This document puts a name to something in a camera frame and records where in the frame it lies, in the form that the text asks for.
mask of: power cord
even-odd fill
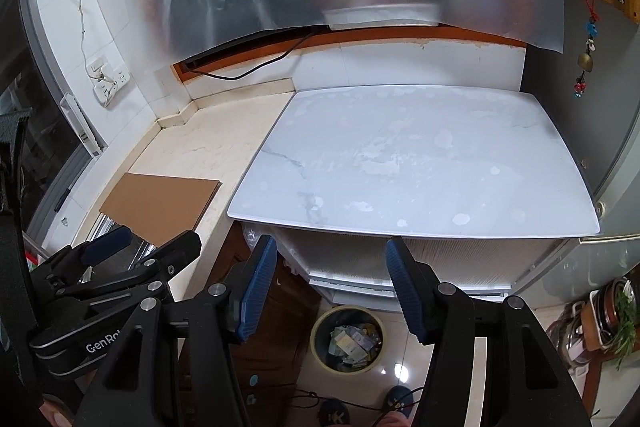
[[[269,64],[273,64],[274,62],[277,62],[278,60],[282,60],[283,58],[285,58],[287,55],[290,54],[290,52],[292,52],[293,50],[295,50],[300,44],[302,44],[302,42],[306,41],[307,39],[310,39],[311,37],[313,37],[318,31],[314,30],[311,33],[309,33],[309,35],[302,37],[300,40],[296,41],[295,44],[292,45],[292,47],[290,47],[287,51],[285,51],[282,55],[280,55],[279,57],[275,57],[272,58],[271,60],[267,60],[266,62],[263,62],[261,64],[258,64],[255,68],[251,68],[249,71],[245,71],[242,74],[239,74],[238,76],[221,76],[219,74],[213,74],[213,73],[207,73],[206,71],[202,71],[202,70],[193,70],[190,67],[188,67],[185,64],[185,67],[187,68],[187,71],[189,71],[190,73],[196,73],[196,74],[203,74],[205,76],[210,76],[211,78],[217,78],[219,80],[240,80],[240,78],[244,78],[245,76],[247,76],[248,74],[253,73],[254,71],[259,70],[260,68],[263,68],[265,66],[268,66]]]
[[[420,387],[416,387],[415,389],[412,389],[411,391],[409,391],[408,393],[406,393],[404,396],[396,399],[396,401],[391,405],[391,407],[386,410],[385,412],[383,412],[377,419],[375,422],[373,422],[373,425],[371,427],[376,427],[376,425],[378,425],[382,419],[385,417],[385,415],[388,412],[391,412],[394,409],[394,406],[401,402],[402,400],[404,400],[407,396],[411,396],[413,393],[416,393],[417,391],[421,391],[424,389],[424,386],[420,386]],[[315,393],[314,391],[305,391],[304,389],[297,389],[297,392],[299,391],[300,393],[305,393],[305,394],[299,394],[299,395],[294,395],[291,397],[292,400],[297,399],[297,398],[313,398],[316,402],[313,405],[292,405],[292,407],[294,409],[313,409],[314,407],[317,407],[318,404],[320,403],[321,400],[329,400],[331,397],[328,396],[319,396],[318,393]],[[382,411],[382,407],[369,407],[367,405],[360,405],[359,403],[353,403],[353,402],[347,402],[345,400],[341,400],[342,403],[347,404],[347,405],[351,405],[353,407],[359,407],[360,409],[367,409],[370,411]],[[417,403],[420,403],[420,399],[414,401],[413,403],[409,403],[407,404],[405,407],[410,407],[412,405],[416,405]]]
[[[104,107],[107,107],[107,105],[109,105],[109,102],[111,102],[111,99],[113,98],[113,94],[115,93],[114,90],[116,89],[116,82],[109,78],[106,78],[103,74],[101,76],[93,76],[91,73],[89,73],[86,53],[84,52],[84,34],[86,31],[84,29],[84,12],[82,11],[82,0],[78,0],[78,11],[80,12],[80,26],[82,28],[82,36],[80,37],[80,52],[82,53],[82,60],[84,61],[84,72],[89,78],[96,80],[97,82],[106,82],[108,84],[111,84],[106,103],[104,104]]]

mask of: black cable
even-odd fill
[[[274,62],[277,62],[278,60],[282,60],[284,57],[286,57],[287,55],[290,54],[290,52],[292,52],[293,50],[295,50],[300,44],[302,44],[302,42],[306,41],[307,39],[313,37],[318,31],[314,30],[311,33],[309,33],[309,35],[307,35],[306,37],[302,37],[299,41],[297,41],[295,44],[293,44],[292,47],[290,47],[287,51],[285,51],[282,55],[280,55],[279,57],[275,57],[272,58],[271,60],[267,60],[266,62],[263,62],[261,64],[258,64],[255,68],[251,68],[249,71],[245,71],[243,74],[239,74],[238,76],[221,76],[219,74],[213,74],[213,73],[207,73],[206,71],[201,71],[201,70],[192,70],[190,67],[187,66],[187,64],[185,63],[184,67],[187,68],[187,70],[190,73],[196,73],[196,74],[203,74],[205,76],[210,76],[211,78],[217,78],[219,80],[240,80],[240,78],[244,78],[245,76],[247,76],[248,74],[253,73],[254,71],[259,70],[260,68],[263,68],[265,66],[268,66],[269,64],[273,64]]]
[[[373,422],[373,425],[372,425],[371,427],[376,427],[376,425],[378,425],[378,424],[382,421],[382,419],[386,416],[386,414],[387,414],[388,412],[391,412],[391,411],[396,410],[396,409],[394,408],[394,406],[395,406],[397,403],[399,403],[399,402],[401,402],[402,400],[404,400],[407,396],[411,396],[411,395],[412,395],[413,393],[415,393],[416,391],[420,391],[421,389],[424,389],[424,386],[422,386],[422,387],[416,387],[416,388],[415,388],[415,389],[413,389],[412,391],[409,391],[407,394],[405,394],[402,398],[398,398],[398,399],[396,399],[396,401],[391,405],[391,407],[390,407],[388,410],[386,410],[386,411],[385,411],[385,412],[383,412],[380,416],[378,416],[378,419],[377,419],[375,422]],[[413,403],[407,404],[407,405],[405,405],[404,407],[410,407],[410,406],[415,405],[415,404],[417,404],[417,403],[419,403],[419,402],[420,402],[420,399],[416,400],[416,401],[415,401],[415,402],[413,402]]]
[[[316,400],[316,403],[313,405],[292,405],[292,407],[294,409],[313,409],[313,407],[316,407],[321,400],[329,400],[331,399],[331,397],[328,396],[318,396],[317,393],[315,393],[314,391],[305,391],[304,389],[297,389],[296,391],[301,391],[302,393],[306,393],[306,394],[300,394],[298,396],[292,396],[291,399],[295,399],[295,398],[314,398]],[[368,405],[360,405],[359,403],[353,403],[353,402],[347,402],[344,400],[341,400],[342,403],[345,403],[347,405],[352,405],[354,407],[360,407],[361,409],[368,409],[370,411],[379,411],[381,410],[380,407],[369,407]]]
[[[396,403],[398,403],[401,400],[405,399],[407,396],[410,396],[413,393],[415,393],[417,391],[420,391],[423,388],[424,388],[424,386],[416,387],[414,390],[409,391],[403,397],[401,397],[399,399],[396,399],[396,402],[394,404],[392,404],[392,407]],[[291,397],[292,400],[297,399],[297,398],[313,398],[313,399],[315,399],[316,403],[313,404],[313,405],[292,405],[291,407],[293,407],[294,409],[313,409],[314,407],[318,406],[318,404],[320,403],[321,400],[329,400],[329,399],[331,399],[331,397],[319,396],[318,393],[315,393],[314,391],[305,391],[304,389],[297,389],[296,391],[300,391],[301,393],[306,393],[306,394],[300,394],[300,395],[297,395],[297,396],[292,396]],[[343,404],[346,404],[346,405],[351,405],[352,407],[359,407],[360,409],[367,409],[367,410],[370,410],[370,411],[382,411],[382,407],[369,407],[367,405],[360,405],[359,403],[347,402],[347,401],[344,401],[344,400],[341,400],[341,402]],[[405,407],[411,407],[412,405],[416,405],[419,402],[420,402],[420,399],[416,400],[413,403],[409,403],[409,404],[405,405]],[[383,412],[382,415],[380,415],[380,417],[372,425],[372,427],[375,427],[376,425],[378,425],[378,423],[380,423],[380,420],[382,420],[384,418],[385,414],[388,413],[391,410],[394,410],[394,409],[390,409],[388,411]]]

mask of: trash bin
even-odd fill
[[[350,368],[342,363],[343,358],[329,353],[332,333],[340,326],[373,325],[381,345],[375,356],[365,367]],[[382,321],[372,312],[359,306],[338,306],[323,314],[311,330],[311,352],[322,367],[334,375],[357,375],[372,369],[382,359],[385,351],[386,331]]]

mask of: cabinet door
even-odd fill
[[[319,303],[318,293],[278,257],[257,331],[242,346],[230,346],[240,387],[254,375],[257,387],[296,383]]]
[[[287,405],[296,391],[296,385],[243,389],[244,407],[251,427],[275,427],[284,422]]]
[[[207,285],[224,280],[234,264],[250,255],[242,228],[235,222],[211,269]],[[253,427],[281,424],[296,388],[319,304],[318,293],[302,277],[293,275],[278,256],[257,331],[242,346],[229,346]],[[191,396],[189,357],[187,341],[180,356],[180,389],[187,423],[192,425],[196,411]]]

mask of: blue gripper pad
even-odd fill
[[[267,298],[267,292],[273,279],[273,273],[276,269],[276,261],[278,259],[278,249],[276,241],[273,237],[268,236],[269,240],[262,248],[260,261],[255,267],[254,274],[246,287],[246,291],[240,301],[240,322],[236,333],[238,338],[245,342],[255,330],[258,328],[258,321],[262,314],[262,307]]]
[[[114,253],[131,244],[133,234],[127,227],[119,227],[109,233],[94,239],[86,247],[80,256],[80,263],[85,266],[96,266]]]
[[[411,257],[411,253],[408,251],[404,241],[399,237],[393,237],[386,242],[386,269],[389,270],[391,282],[398,296],[406,325],[409,331],[418,338],[418,341],[423,343],[426,341],[427,331],[424,328],[423,322],[424,310],[422,300],[406,267],[401,250],[406,251]]]

